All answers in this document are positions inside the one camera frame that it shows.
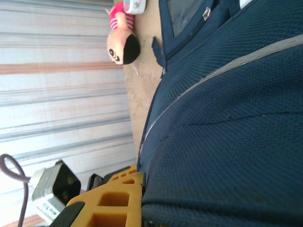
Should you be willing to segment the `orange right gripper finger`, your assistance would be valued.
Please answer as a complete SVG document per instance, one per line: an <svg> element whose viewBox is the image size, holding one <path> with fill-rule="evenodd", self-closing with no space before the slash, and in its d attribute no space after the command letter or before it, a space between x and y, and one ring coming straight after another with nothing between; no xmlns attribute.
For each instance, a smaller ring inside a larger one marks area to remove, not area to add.
<svg viewBox="0 0 303 227"><path fill-rule="evenodd" d="M145 174L136 165L104 177L104 184L72 198L52 227L141 227Z"/></svg>

